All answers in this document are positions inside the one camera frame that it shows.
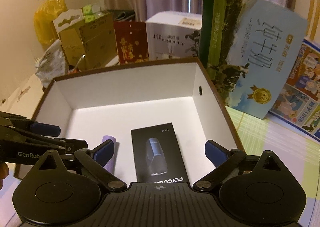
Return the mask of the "person's left hand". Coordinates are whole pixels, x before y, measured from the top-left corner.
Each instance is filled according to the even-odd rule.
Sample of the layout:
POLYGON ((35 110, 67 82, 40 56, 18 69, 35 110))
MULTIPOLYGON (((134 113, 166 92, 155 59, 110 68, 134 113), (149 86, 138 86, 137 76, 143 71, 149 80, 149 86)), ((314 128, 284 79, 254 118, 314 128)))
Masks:
POLYGON ((9 167, 5 162, 0 162, 0 190, 3 188, 3 180, 9 175, 9 167))

